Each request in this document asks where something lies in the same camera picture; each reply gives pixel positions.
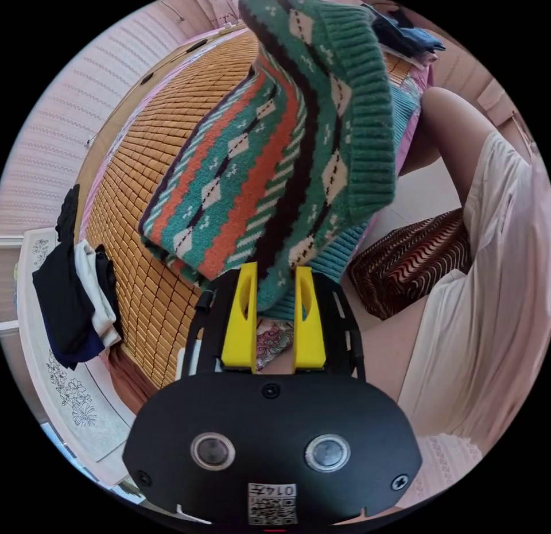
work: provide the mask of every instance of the white cloth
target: white cloth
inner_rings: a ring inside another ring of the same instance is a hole
[[[99,335],[105,348],[108,349],[121,340],[117,330],[113,327],[117,317],[99,286],[96,273],[96,251],[85,239],[75,245],[75,268],[76,274],[94,306],[92,316],[94,331]]]
[[[464,208],[473,264],[431,291],[399,406],[417,435],[445,432],[486,452],[509,426],[551,337],[551,185],[498,133]]]
[[[418,504],[459,482],[482,459],[480,450],[457,436],[418,438],[423,464],[396,504],[402,509]]]

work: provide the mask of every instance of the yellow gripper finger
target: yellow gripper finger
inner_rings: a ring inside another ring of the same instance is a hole
[[[257,369],[257,263],[241,266],[222,348],[225,369]]]
[[[321,330],[312,268],[299,266],[295,276],[294,361],[297,370],[321,370],[325,365],[325,346]]]

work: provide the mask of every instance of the bed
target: bed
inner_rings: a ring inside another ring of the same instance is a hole
[[[174,68],[135,108],[105,156],[85,199],[80,238],[104,244],[114,262],[124,340],[104,356],[117,394],[134,413],[173,382],[200,289],[154,259],[143,247],[138,221],[152,192],[195,124],[246,75],[257,52],[247,29],[200,48]],[[405,114],[401,100],[420,100],[429,69],[385,54],[394,91],[396,173],[403,165],[419,110]],[[344,272],[371,223],[358,227],[342,256]]]

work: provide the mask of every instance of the orange stripe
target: orange stripe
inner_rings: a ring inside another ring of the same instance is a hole
[[[266,75],[263,71],[260,72],[254,84],[212,125],[206,132],[202,142],[197,147],[195,153],[189,158],[183,173],[180,176],[178,184],[170,193],[168,201],[162,208],[161,213],[153,223],[151,241],[155,243],[161,242],[161,234],[168,226],[171,217],[174,215],[176,207],[182,202],[183,197],[188,192],[189,184],[194,180],[195,174],[201,168],[201,165],[211,149],[216,145],[216,140],[222,134],[222,131],[229,126],[239,113],[249,105],[249,101],[255,97],[259,89],[264,84]]]
[[[199,271],[208,279],[218,276],[228,257],[235,252],[237,240],[245,234],[249,219],[257,209],[257,201],[264,195],[267,182],[274,176],[277,164],[284,158],[284,150],[290,144],[292,131],[297,124],[298,101],[294,87],[267,61],[262,63],[283,86],[288,97],[287,106],[277,129],[249,170],[249,176],[241,186],[241,193],[236,196],[234,205],[228,212],[227,222],[212,241],[210,248],[205,251]]]

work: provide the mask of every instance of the navy cloth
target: navy cloth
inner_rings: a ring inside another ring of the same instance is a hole
[[[115,290],[117,278],[115,278],[113,261],[109,260],[103,245],[98,245],[96,248],[96,275],[103,294],[107,297],[107,301],[111,305],[113,312],[115,312],[113,327],[122,338],[121,311]]]
[[[61,206],[56,226],[60,243],[33,272],[33,285],[42,315],[48,322],[56,348],[65,355],[79,352],[94,314],[94,305],[75,266],[73,238],[79,189],[78,184],[71,188]]]
[[[84,341],[80,345],[78,351],[71,355],[63,354],[56,346],[56,342],[52,337],[52,332],[50,331],[46,318],[44,318],[44,314],[42,315],[42,319],[44,320],[44,327],[46,328],[46,335],[48,336],[52,354],[63,367],[68,367],[74,371],[79,362],[92,360],[92,358],[95,358],[105,348],[99,335],[94,331],[92,322],[90,322]]]
[[[375,21],[371,27],[383,46],[412,59],[425,52],[434,53],[437,50],[446,49],[444,44],[429,32],[413,27],[409,20],[406,22],[402,19],[402,17],[407,19],[405,15],[393,12],[392,14],[397,18],[386,17],[371,6],[366,4],[363,6],[369,7],[375,14]]]

